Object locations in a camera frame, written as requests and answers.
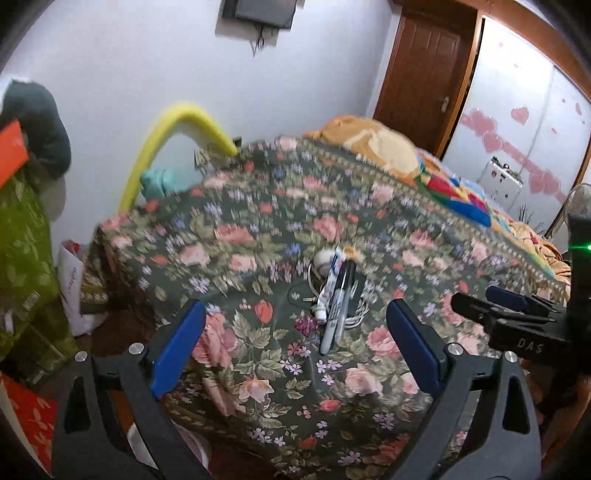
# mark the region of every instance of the white wall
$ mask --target white wall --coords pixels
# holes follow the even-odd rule
[[[556,233],[550,238],[550,241],[560,253],[564,253],[569,249],[569,228],[566,226],[566,223],[562,222],[562,225],[560,225]]]
[[[398,33],[398,27],[400,25],[400,16],[402,15],[402,7],[400,5],[390,4],[390,7],[392,8],[392,17],[390,19],[390,27],[388,28],[388,34],[386,36],[382,61],[379,63],[378,74],[375,79],[374,91],[371,94],[368,110],[365,114],[368,118],[373,118],[375,108],[378,106],[379,94],[382,92],[382,86],[384,85],[384,80],[390,64],[390,58],[392,57],[392,49],[394,48],[396,34]]]
[[[220,2],[56,0],[18,46],[3,73],[53,93],[72,143],[65,182],[44,195],[54,249],[88,241],[116,212],[150,126],[178,100],[245,141],[366,113],[391,27],[388,0],[306,0],[292,30],[255,57],[254,28],[218,21]],[[187,164],[193,147],[175,137],[156,164]]]

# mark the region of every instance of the orange folder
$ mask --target orange folder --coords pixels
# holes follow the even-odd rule
[[[0,132],[0,187],[28,160],[21,126],[15,120]]]

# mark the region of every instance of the white plastic bag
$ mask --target white plastic bag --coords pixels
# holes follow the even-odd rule
[[[80,245],[67,240],[62,242],[57,259],[57,280],[60,283],[61,303],[70,323],[72,335],[89,335],[103,323],[106,313],[80,314],[80,284],[84,275],[84,263],[76,256]]]

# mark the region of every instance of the green floral fabric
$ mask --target green floral fabric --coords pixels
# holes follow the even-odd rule
[[[326,356],[307,270],[348,247],[373,303]],[[282,137],[244,148],[201,186],[103,223],[87,262],[86,311],[125,303],[161,325],[190,298],[207,325],[167,399],[188,428],[242,442],[293,478],[376,478],[423,419],[419,391],[385,325],[404,298],[445,342],[488,355],[455,291],[563,286],[500,235],[447,211],[363,158]],[[452,439],[461,444],[465,432]]]
[[[0,328],[0,358],[59,291],[49,223],[21,170],[0,189],[0,315],[12,312],[15,326],[14,335]]]
[[[59,300],[49,223],[21,169],[0,189],[0,359],[30,387],[77,351]],[[4,330],[11,314],[14,334]]]

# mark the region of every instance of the bed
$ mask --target bed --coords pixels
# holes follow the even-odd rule
[[[292,478],[361,480],[397,458],[430,404],[385,326],[390,300],[492,355],[482,328],[451,310],[454,292],[482,298],[494,284],[564,301],[566,285],[536,247],[327,133],[249,144],[203,184],[108,219],[81,301],[84,313],[127,307],[158,327],[198,298],[207,325],[165,398],[172,418]],[[373,303],[321,357],[307,272],[335,244],[358,261]]]
[[[407,141],[401,134],[375,120],[344,115],[306,136],[362,155],[389,175],[426,192],[481,228],[491,228],[503,234],[507,240],[526,250],[542,269],[565,283],[569,295],[570,267],[562,261],[560,251],[551,242],[540,237],[529,225],[513,220],[480,185],[458,177],[429,152],[418,148],[414,163],[401,162],[398,149],[392,147],[396,142]]]

